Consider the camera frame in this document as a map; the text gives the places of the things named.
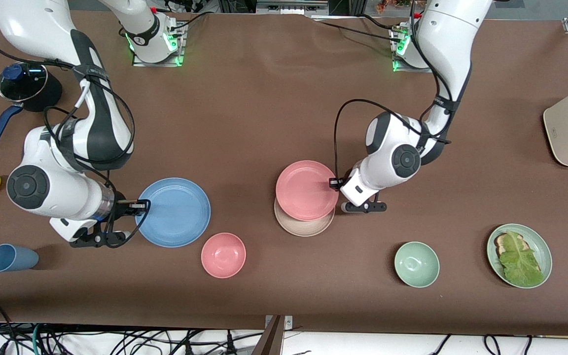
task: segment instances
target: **pink bowl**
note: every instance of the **pink bowl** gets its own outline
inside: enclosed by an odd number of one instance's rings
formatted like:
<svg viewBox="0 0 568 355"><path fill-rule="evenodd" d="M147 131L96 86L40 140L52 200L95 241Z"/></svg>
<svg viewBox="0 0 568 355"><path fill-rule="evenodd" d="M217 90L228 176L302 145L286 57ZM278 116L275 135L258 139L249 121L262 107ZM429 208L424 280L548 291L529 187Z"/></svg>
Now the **pink bowl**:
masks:
<svg viewBox="0 0 568 355"><path fill-rule="evenodd" d="M203 245L201 263L208 274L226 279L243 268L247 251L243 241L231 233L218 233Z"/></svg>

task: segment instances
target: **lettuce leaf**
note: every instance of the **lettuce leaf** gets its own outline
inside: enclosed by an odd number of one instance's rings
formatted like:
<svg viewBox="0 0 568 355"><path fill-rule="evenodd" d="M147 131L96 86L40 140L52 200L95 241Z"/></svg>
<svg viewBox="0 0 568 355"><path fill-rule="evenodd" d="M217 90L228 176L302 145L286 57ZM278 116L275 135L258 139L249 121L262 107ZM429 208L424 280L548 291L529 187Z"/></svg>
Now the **lettuce leaf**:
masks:
<svg viewBox="0 0 568 355"><path fill-rule="evenodd" d="M515 232L507 232L502 244L505 252L498 258L503 265L503 275L510 283L521 287L532 287L543 282L543 273L538 269L534 250L523 250L523 241Z"/></svg>

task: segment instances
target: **blue plastic cup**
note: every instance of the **blue plastic cup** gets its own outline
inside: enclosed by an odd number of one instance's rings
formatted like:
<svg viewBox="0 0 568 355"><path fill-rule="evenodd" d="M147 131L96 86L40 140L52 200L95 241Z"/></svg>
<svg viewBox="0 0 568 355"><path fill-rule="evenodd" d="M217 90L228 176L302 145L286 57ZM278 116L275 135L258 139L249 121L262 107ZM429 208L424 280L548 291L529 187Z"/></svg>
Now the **blue plastic cup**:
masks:
<svg viewBox="0 0 568 355"><path fill-rule="evenodd" d="M34 250L12 244L0 245L0 272L28 270L36 263L38 254Z"/></svg>

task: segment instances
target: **blue pot handle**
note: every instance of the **blue pot handle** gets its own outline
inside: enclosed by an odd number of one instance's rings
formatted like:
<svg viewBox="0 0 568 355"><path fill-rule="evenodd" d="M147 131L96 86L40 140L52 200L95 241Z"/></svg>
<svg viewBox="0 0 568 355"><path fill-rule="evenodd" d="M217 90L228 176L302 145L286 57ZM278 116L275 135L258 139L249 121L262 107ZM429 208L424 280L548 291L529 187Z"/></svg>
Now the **blue pot handle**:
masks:
<svg viewBox="0 0 568 355"><path fill-rule="evenodd" d="M9 108L6 108L4 112L0 115L0 137L2 133L4 133L4 128L6 128L7 122L10 121L10 118L23 110L23 106L12 105Z"/></svg>

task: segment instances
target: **black pot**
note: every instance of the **black pot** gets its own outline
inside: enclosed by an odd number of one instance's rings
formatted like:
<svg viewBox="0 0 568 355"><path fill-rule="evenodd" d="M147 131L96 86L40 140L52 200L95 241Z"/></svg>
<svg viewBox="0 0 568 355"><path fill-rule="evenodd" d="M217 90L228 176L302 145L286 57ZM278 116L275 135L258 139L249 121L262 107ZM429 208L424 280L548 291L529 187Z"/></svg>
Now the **black pot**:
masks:
<svg viewBox="0 0 568 355"><path fill-rule="evenodd" d="M0 137L12 116L22 110L41 112L58 103L63 93L60 81L45 66L14 63L0 74L0 95L13 105L0 115Z"/></svg>

